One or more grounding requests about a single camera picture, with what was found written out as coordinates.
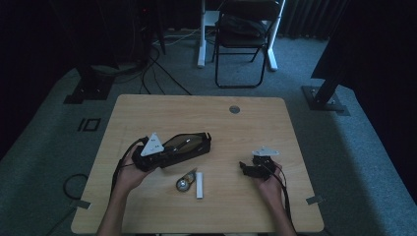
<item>chair leg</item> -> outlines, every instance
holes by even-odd
[[[215,77],[215,84],[221,88],[221,85],[218,83],[218,54],[219,54],[219,44],[216,43],[214,46],[214,54],[215,54],[215,72],[214,72],[214,77]]]
[[[258,48],[258,49],[257,49],[257,51],[255,52],[254,56],[252,57],[251,62],[254,62],[254,61],[255,61],[255,57],[257,57],[258,52],[260,51],[260,49],[261,49],[261,48]]]
[[[253,58],[253,60],[255,59],[256,55],[258,54],[258,52],[260,51],[261,48],[258,48],[257,52],[255,53],[255,56]],[[257,84],[255,85],[248,85],[248,86],[222,86],[219,82],[218,82],[218,55],[220,54],[220,46],[219,44],[217,46],[214,47],[214,51],[215,51],[215,84],[221,88],[221,89],[254,89],[256,87],[258,87],[264,80],[264,73],[265,73],[265,66],[267,64],[267,57],[268,54],[266,52],[266,48],[262,48],[263,50],[263,54],[264,54],[264,61],[263,61],[263,65],[262,65],[262,70],[261,70],[261,78],[258,81]]]

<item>small black component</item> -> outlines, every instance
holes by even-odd
[[[253,178],[263,178],[266,180],[275,172],[276,166],[268,155],[254,155],[252,162],[254,163],[254,166],[247,166],[245,163],[241,161],[239,162],[244,175]]]

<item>person's left hand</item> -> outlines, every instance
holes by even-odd
[[[117,177],[115,191],[122,191],[123,193],[129,193],[131,190],[135,189],[141,185],[145,177],[147,177],[153,170],[144,172],[138,169],[135,164],[133,164],[132,154],[138,146],[132,147],[129,154],[124,159],[122,167],[120,168],[119,175]]]

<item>white table leg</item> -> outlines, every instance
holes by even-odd
[[[206,64],[206,0],[202,0],[202,18],[201,18],[201,38],[200,38],[200,50],[199,61],[197,66],[203,68]]]

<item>round hole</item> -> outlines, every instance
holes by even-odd
[[[232,105],[229,107],[229,111],[233,114],[237,114],[240,112],[240,108],[237,105]]]

